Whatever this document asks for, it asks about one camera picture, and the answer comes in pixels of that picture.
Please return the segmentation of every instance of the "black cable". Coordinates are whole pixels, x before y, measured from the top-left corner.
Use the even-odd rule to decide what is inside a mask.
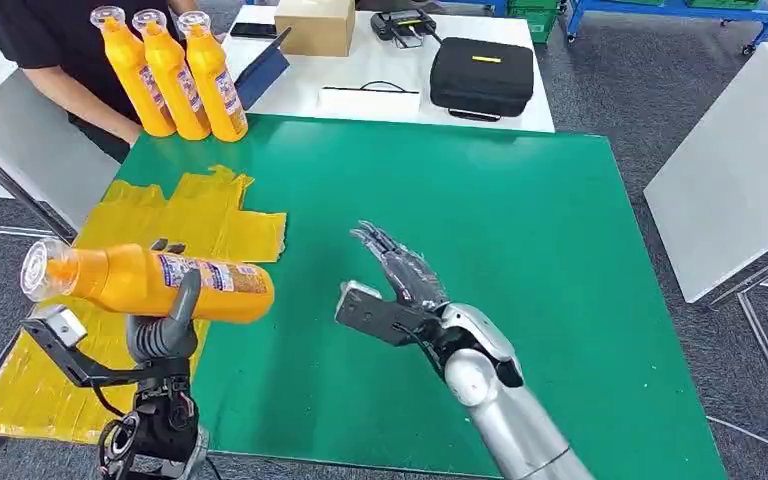
[[[437,31],[436,30],[434,30],[432,28],[426,28],[426,30],[428,30],[428,34],[429,35],[434,37],[434,40],[437,40],[437,43],[439,43],[440,45],[443,44],[443,40],[440,40],[440,37],[437,36]]]
[[[407,44],[407,43],[405,43],[405,41],[404,41],[404,40],[402,40],[402,36],[401,36],[401,35],[399,35],[399,31],[398,31],[398,30],[396,30],[396,29],[395,29],[395,27],[393,27],[393,24],[392,24],[392,23],[390,23],[390,20],[392,20],[392,17],[390,17],[390,18],[388,18],[388,19],[387,19],[387,27],[390,29],[390,31],[391,31],[391,32],[393,32],[393,38],[394,38],[395,40],[398,40],[398,41],[399,41],[399,43],[401,43],[401,44],[402,44],[402,48],[409,48],[409,47],[408,47],[408,44]]]
[[[222,480],[222,475],[219,475],[219,470],[216,469],[216,465],[213,464],[213,460],[210,457],[204,457],[207,460],[207,464],[213,469],[213,474],[216,475],[216,480]]]
[[[373,81],[371,81],[371,82],[366,82],[366,83],[365,83],[365,84],[363,84],[363,86],[362,86],[362,87],[360,87],[358,90],[364,90],[364,89],[366,89],[366,87],[368,87],[368,86],[370,86],[370,85],[375,85],[376,83],[383,83],[383,84],[385,84],[385,85],[390,85],[391,87],[398,89],[400,92],[408,93],[408,91],[407,91],[407,90],[405,90],[404,88],[402,88],[402,87],[400,87],[400,86],[396,85],[395,83],[392,83],[392,82],[388,82],[388,81],[386,81],[386,80],[373,80]]]
[[[117,417],[124,417],[125,414],[122,413],[121,410],[114,407],[110,404],[110,402],[107,401],[107,398],[105,398],[104,394],[101,393],[101,388],[98,387],[96,384],[92,384],[93,392],[95,392],[95,396],[98,397],[98,401],[101,402],[101,406],[106,408],[110,413],[116,415]]]
[[[445,378],[443,375],[443,366],[440,365],[440,359],[437,357],[437,354],[434,353],[431,348],[428,346],[426,342],[424,342],[421,338],[419,338],[419,335],[416,334],[413,330],[405,327],[401,323],[394,323],[393,328],[396,330],[405,332],[409,337],[411,337],[411,340],[417,343],[419,345],[419,348],[422,350],[422,353],[425,354],[425,358],[428,359],[429,362],[431,362],[431,366],[434,368],[434,371],[437,372],[437,375],[440,378]]]

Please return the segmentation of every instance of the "gray floor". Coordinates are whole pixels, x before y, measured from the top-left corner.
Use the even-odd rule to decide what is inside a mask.
[[[217,29],[233,20],[232,1],[202,4]],[[756,31],[752,24],[721,28],[710,21],[588,14],[574,46],[556,28],[537,55],[557,129],[611,139],[706,411],[768,437],[768,370],[748,326],[734,302],[718,312],[684,303],[641,193],[745,62],[737,52]],[[751,131],[747,124],[746,133]],[[0,223],[35,222],[0,201]],[[28,244],[0,237],[0,350],[29,306],[15,281]],[[768,291],[753,294],[753,300],[768,326]],[[712,430],[731,478],[768,479],[767,446],[719,426]],[[0,448],[0,478],[96,478],[94,461],[85,446],[12,441]],[[219,457],[216,463],[226,479],[432,478],[240,457]],[[198,478],[212,477],[205,468]]]

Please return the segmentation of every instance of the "silver robotic arm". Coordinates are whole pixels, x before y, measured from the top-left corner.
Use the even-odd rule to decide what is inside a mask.
[[[525,385],[513,346],[493,322],[475,307],[450,303],[425,260],[381,229],[361,222],[352,235],[378,258],[396,301],[347,282],[337,322],[394,346],[419,345],[469,412],[505,479],[592,479]]]
[[[446,361],[443,376],[506,479],[591,479],[549,414],[523,382],[513,346],[480,310],[449,304],[443,328],[464,328],[483,351],[462,348]],[[510,371],[500,377],[499,365]]]

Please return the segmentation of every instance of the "person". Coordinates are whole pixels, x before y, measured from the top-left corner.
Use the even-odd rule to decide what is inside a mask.
[[[69,121],[119,163],[142,132],[139,118],[104,54],[91,0],[0,0],[0,50]],[[133,14],[156,8],[198,10],[195,0],[115,0]],[[169,32],[178,39],[175,28]]]

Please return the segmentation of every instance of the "black carrying case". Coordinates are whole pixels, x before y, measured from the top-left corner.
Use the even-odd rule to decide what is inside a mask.
[[[446,38],[431,66],[431,102],[461,117],[516,117],[534,93],[533,57],[516,45]]]

